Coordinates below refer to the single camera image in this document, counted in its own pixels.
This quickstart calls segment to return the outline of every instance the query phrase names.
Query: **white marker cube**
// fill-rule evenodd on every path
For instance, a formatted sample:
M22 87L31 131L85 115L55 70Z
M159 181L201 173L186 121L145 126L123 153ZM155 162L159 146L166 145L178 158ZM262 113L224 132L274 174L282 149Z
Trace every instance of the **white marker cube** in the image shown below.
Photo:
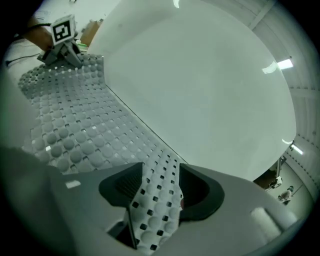
M57 45L68 39L74 38L76 31L75 16L68 16L57 19L50 26L53 44Z

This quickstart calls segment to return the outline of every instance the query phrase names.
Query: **glossy white surface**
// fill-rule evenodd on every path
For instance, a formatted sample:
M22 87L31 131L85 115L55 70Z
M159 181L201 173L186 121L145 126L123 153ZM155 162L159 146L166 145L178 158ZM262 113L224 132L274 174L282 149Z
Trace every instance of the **glossy white surface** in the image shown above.
M266 46L212 4L123 0L89 52L111 89L189 164L254 180L296 136L289 88Z

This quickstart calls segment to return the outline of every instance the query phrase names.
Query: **square hole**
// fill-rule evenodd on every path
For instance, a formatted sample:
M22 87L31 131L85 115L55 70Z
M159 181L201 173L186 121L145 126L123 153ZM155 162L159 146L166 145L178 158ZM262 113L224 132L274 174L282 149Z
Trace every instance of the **square hole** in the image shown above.
M141 229L141 230L146 230L147 227L148 227L148 226L147 226L146 224L143 224L143 223L140 225L140 229Z
M162 230L158 230L158 232L156 233L158 236L162 237L162 235L164 234L164 232Z
M146 212L146 214L152 216L152 215L154 215L154 211L149 209L149 210Z
M139 204L137 202L133 202L132 207L138 208Z
M157 249L158 246L156 246L155 244L152 244L150 246L150 250L155 251Z

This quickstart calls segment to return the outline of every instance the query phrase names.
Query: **bubble-textured material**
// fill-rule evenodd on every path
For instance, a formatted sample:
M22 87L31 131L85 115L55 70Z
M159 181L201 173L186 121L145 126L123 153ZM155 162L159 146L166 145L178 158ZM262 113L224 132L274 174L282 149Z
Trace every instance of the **bubble-textured material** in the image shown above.
M130 211L138 250L150 255L178 228L182 160L114 97L103 57L80 58L82 68L40 65L19 80L37 113L33 153L64 175L144 162Z

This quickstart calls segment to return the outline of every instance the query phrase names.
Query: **black cable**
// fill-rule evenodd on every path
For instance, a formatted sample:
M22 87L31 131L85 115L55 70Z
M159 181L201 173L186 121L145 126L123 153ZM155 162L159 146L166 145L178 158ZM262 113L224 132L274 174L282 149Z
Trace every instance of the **black cable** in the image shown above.
M14 61L17 61L17 60L20 60L20 59L23 59L23 58L34 57L34 56L39 55L39 54L40 54L40 53L37 53L37 54L34 54L34 55L30 55L30 56L23 56L23 57L15 58L15 59L12 59L12 60L6 60L6 61L5 61L5 65L8 67L11 62L14 62Z
M28 33L29 31L39 28L39 27L50 27L51 23L39 23L30 27L25 28L23 31L21 31L20 33L18 33L19 35L13 38L13 42L22 39L22 35L24 35L25 33Z

